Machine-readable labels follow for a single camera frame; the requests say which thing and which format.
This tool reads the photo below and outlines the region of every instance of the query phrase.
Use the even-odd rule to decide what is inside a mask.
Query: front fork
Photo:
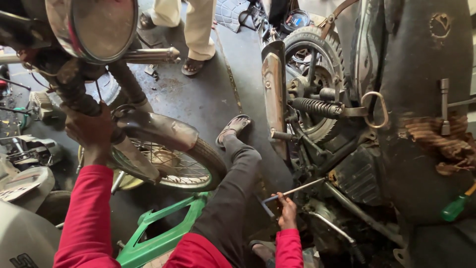
[[[263,65],[261,75],[265,96],[266,119],[268,121],[269,142],[275,152],[286,163],[289,162],[287,140],[292,135],[287,133],[285,122],[286,107],[286,73],[284,42],[274,41],[269,43],[261,52]]]
[[[89,115],[97,116],[101,113],[100,106],[90,96],[86,94],[86,88],[84,85],[84,72],[96,74],[96,79],[99,78],[102,73],[101,68],[98,66],[92,66],[90,64],[81,62],[77,58],[69,59],[67,61],[61,61],[55,53],[49,53],[46,55],[48,64],[43,66],[44,69],[42,75],[50,82],[54,87],[58,96],[62,101],[71,109]],[[165,50],[135,50],[126,53],[122,60],[112,62],[109,64],[109,72],[114,76],[118,84],[122,87],[123,92],[129,99],[131,105],[136,110],[153,113],[152,106],[147,100],[146,95],[142,91],[136,78],[127,66],[129,58],[133,59],[134,63],[151,64],[151,60],[155,59],[155,63],[159,62],[176,62],[179,59],[179,53],[174,48]],[[41,66],[39,62],[34,64],[35,66]],[[113,135],[111,137],[111,143],[113,146],[121,151],[133,165],[135,165],[146,177],[147,182],[156,184],[160,181],[160,172],[154,165],[139,151],[139,149],[131,142],[124,131],[115,126]]]

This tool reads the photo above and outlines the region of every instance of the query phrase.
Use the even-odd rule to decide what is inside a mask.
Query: red sleeve
[[[113,174],[103,165],[81,169],[71,193],[54,268],[120,268],[111,256],[109,199]]]
[[[276,234],[276,268],[303,268],[301,238],[297,229]]]
[[[225,256],[201,235],[185,234],[163,268],[232,268]]]

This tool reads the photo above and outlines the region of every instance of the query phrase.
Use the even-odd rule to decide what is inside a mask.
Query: front wheel
[[[131,141],[160,171],[163,186],[188,192],[207,192],[215,190],[227,174],[220,155],[200,138],[186,152],[139,139]],[[112,149],[112,158],[119,169],[136,178],[148,179],[119,150]]]

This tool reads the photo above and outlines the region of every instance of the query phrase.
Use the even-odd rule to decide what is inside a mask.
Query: concrete floor
[[[151,6],[152,0],[141,0],[139,3],[141,8],[147,8]],[[188,48],[182,28],[179,26],[174,29],[155,29],[146,33],[150,38],[160,34],[165,36],[169,44],[180,50],[183,62]],[[240,113],[249,115],[253,119],[253,126],[243,133],[243,141],[255,147],[263,158],[257,193],[263,194],[263,189],[266,194],[290,189],[291,174],[268,142],[258,35],[245,27],[234,33],[218,25],[216,30],[212,30],[211,37],[215,41],[217,53],[193,78],[181,73],[183,63],[159,66],[157,82],[144,73],[145,65],[132,65],[131,69],[156,113],[193,125],[200,131],[200,137],[210,144],[214,144],[216,136],[232,117]],[[22,67],[14,64],[10,70],[10,73],[20,73]],[[27,74],[15,75],[12,80],[29,85],[33,90],[43,90]],[[13,86],[13,91],[17,107],[24,106],[28,93],[16,86]],[[61,188],[71,189],[76,179],[78,145],[61,131],[61,123],[61,119],[59,124],[49,126],[34,123],[25,133],[52,138],[65,148],[67,157],[56,165],[54,171]],[[137,227],[140,214],[151,208],[160,209],[171,205],[186,195],[150,185],[142,185],[128,192],[118,192],[111,197],[110,202],[113,239],[127,241]],[[272,222],[255,199],[250,200],[248,204],[246,218],[244,243],[251,238],[269,239],[269,235],[275,232],[273,228],[269,228]],[[169,224],[173,226],[176,221],[177,219],[170,218]]]

